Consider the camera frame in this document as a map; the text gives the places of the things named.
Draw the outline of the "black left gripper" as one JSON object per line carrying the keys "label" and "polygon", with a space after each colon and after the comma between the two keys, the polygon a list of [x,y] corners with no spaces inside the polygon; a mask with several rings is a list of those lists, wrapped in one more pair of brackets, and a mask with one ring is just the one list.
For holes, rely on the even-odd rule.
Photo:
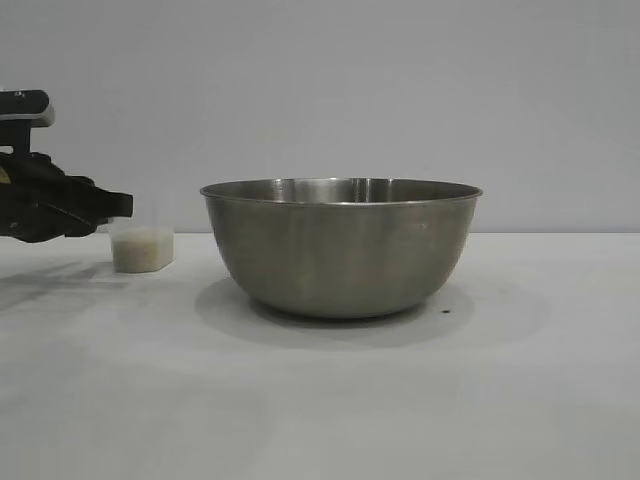
{"label": "black left gripper", "polygon": [[95,233],[108,219],[131,218],[133,196],[67,175],[45,154],[1,153],[1,235],[24,243]]}

